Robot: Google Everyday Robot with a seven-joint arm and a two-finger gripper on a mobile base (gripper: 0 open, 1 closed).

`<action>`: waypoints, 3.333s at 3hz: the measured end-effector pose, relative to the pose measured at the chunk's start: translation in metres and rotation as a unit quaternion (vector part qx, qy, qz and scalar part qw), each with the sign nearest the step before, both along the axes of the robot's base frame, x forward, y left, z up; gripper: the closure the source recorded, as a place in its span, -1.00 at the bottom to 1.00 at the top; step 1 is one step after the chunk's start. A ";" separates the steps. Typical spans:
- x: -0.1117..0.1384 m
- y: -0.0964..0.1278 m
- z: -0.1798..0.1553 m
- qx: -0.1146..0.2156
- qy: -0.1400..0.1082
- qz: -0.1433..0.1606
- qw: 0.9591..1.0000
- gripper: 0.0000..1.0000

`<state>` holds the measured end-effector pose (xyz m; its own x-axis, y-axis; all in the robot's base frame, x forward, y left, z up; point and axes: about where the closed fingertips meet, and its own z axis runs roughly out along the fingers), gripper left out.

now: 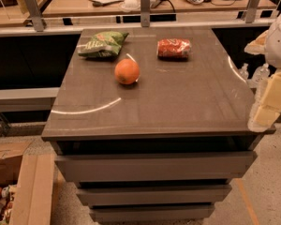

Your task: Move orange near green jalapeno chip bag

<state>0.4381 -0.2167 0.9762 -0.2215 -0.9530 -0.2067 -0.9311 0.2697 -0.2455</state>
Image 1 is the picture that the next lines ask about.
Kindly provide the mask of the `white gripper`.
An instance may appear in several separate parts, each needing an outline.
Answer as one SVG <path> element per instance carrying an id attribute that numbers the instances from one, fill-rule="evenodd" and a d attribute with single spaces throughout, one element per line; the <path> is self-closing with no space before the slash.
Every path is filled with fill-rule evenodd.
<path id="1" fill-rule="evenodd" d="M 281 14 L 255 40 L 249 42 L 244 51 L 253 55 L 264 54 L 268 64 L 281 68 Z M 262 128 L 269 128 L 281 113 L 281 70 L 275 72 L 266 82 L 253 116 L 253 122 Z"/>

